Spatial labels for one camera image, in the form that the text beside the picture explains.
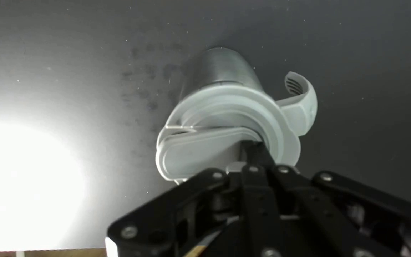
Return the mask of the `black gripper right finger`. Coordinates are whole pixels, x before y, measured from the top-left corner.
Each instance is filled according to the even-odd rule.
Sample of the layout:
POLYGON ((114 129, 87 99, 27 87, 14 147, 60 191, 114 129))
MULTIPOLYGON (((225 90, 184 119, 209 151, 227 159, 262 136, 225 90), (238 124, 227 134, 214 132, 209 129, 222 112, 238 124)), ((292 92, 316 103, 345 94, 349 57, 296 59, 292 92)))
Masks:
POLYGON ((411 203, 336 173, 305 179, 242 147, 248 250, 271 257, 411 257, 411 203))

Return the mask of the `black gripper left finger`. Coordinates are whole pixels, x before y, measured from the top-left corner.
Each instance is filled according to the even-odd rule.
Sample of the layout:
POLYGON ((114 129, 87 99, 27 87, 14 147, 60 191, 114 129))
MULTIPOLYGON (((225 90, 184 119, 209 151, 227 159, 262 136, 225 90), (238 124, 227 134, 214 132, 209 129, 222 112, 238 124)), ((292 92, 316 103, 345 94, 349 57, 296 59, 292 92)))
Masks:
POLYGON ((137 207, 107 229, 112 257, 244 257, 238 214, 239 174, 208 169, 137 207))

